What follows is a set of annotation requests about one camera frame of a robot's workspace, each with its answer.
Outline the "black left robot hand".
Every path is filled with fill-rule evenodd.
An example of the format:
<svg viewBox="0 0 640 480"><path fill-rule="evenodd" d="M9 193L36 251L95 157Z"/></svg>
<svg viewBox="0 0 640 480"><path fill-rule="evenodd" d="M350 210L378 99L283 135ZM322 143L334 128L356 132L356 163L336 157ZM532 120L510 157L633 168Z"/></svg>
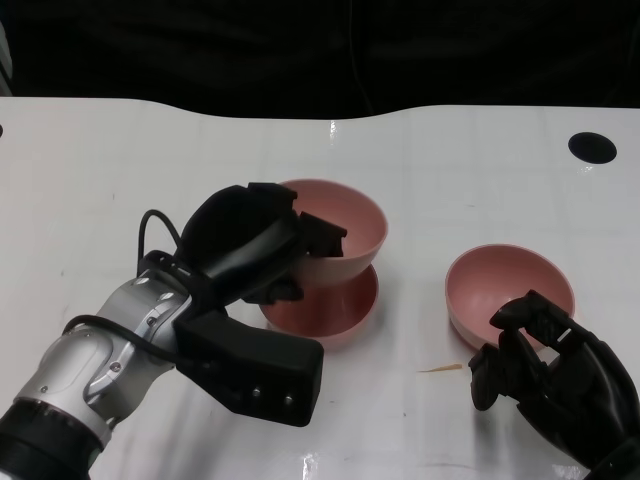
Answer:
<svg viewBox="0 0 640 480"><path fill-rule="evenodd" d="M347 230L293 208L298 194L281 184L234 185L211 195L186 223L176 257L198 278L195 296L216 308L237 300L299 301L301 260L340 258Z"/></svg>

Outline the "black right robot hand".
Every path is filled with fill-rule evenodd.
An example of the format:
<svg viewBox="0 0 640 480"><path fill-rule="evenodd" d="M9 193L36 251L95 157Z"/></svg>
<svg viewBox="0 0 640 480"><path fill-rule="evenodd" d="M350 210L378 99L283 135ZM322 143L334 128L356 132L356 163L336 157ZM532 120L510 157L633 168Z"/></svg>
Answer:
<svg viewBox="0 0 640 480"><path fill-rule="evenodd" d="M591 478L638 478L639 396L611 348L534 290L503 305L490 323L498 344L469 362L475 408L510 397Z"/></svg>

